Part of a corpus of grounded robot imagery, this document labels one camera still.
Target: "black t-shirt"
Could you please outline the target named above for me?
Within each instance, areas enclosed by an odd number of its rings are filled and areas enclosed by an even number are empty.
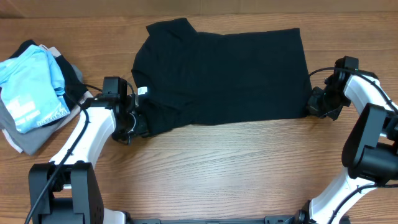
[[[157,22],[132,75],[150,135],[188,124],[302,118],[311,83],[299,29],[219,35]]]

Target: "wood grain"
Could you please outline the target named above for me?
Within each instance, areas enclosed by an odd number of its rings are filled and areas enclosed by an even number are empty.
[[[0,18],[22,18],[24,15],[9,0],[0,0]]]
[[[103,77],[133,82],[131,67],[146,25],[175,17],[1,19],[0,60],[26,39],[59,51],[86,83]],[[192,16],[197,31],[232,34],[301,28],[310,71],[345,55],[376,72],[397,101],[398,13]],[[323,86],[329,73],[312,77]],[[96,165],[104,204],[134,218],[260,218],[294,214],[337,175],[341,149],[358,115],[351,105],[337,121],[303,118],[187,126],[123,146],[109,139]],[[22,223],[29,211],[27,174],[63,146],[77,118],[34,156],[18,154],[0,136],[0,223]],[[353,223],[396,223],[398,190],[377,190],[350,211]]]
[[[0,0],[0,2],[1,1],[9,1],[9,3],[15,6],[25,18],[398,11],[398,1],[394,0]],[[6,12],[13,12],[14,10],[12,8],[6,9]]]

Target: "light blue t-shirt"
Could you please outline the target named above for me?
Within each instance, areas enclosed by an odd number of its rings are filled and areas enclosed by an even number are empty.
[[[61,69],[52,54],[38,46],[0,63],[0,87],[1,99],[22,134],[70,114],[62,96]]]

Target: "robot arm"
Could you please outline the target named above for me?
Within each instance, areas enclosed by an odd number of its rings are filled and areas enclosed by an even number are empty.
[[[87,126],[83,138],[78,142],[73,154],[67,159],[65,164],[73,165],[77,161],[83,161],[92,163],[93,168],[95,168],[105,141],[116,129],[116,119],[113,110],[106,109],[105,107],[90,107],[86,110],[90,118],[90,125]],[[83,129],[85,121],[86,116],[81,112],[76,128],[61,150],[51,158],[50,162],[54,162],[55,165],[60,163],[67,150]]]
[[[343,68],[358,70],[358,59],[345,57],[336,62],[336,66],[338,65]],[[380,87],[380,82],[374,74],[364,72],[363,75],[374,85]],[[324,106],[321,109],[323,110],[322,114],[330,115],[333,119],[336,119],[337,117],[333,116],[336,116],[336,114],[338,116],[341,107],[352,101],[358,114],[360,114],[358,122],[344,146],[342,154],[344,167],[340,174],[319,196],[309,203],[309,223],[338,224],[342,216],[360,198],[376,189],[370,186],[385,184],[389,180],[397,178],[396,148],[378,143],[379,136],[388,136],[395,141],[393,127],[397,123],[394,121],[393,111],[396,111],[396,105],[394,103],[388,105],[386,98],[388,100],[389,98],[384,91],[381,90],[381,93],[373,84],[358,75],[341,74],[341,72],[335,71],[329,77],[327,85],[323,94],[333,97],[319,97],[315,108]],[[325,105],[330,105],[330,102],[335,103],[334,106],[329,107],[329,109],[334,109],[334,113],[324,110],[327,108]],[[342,204],[338,212],[336,211],[348,195],[364,186],[369,186],[369,188],[354,194]]]

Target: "stack of clothes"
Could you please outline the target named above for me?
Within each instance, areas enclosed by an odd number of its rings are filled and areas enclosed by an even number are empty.
[[[82,82],[83,74],[55,47],[22,43],[0,63],[0,129],[8,143],[33,155],[80,112],[74,101],[93,97]],[[65,86],[73,87],[68,96]]]

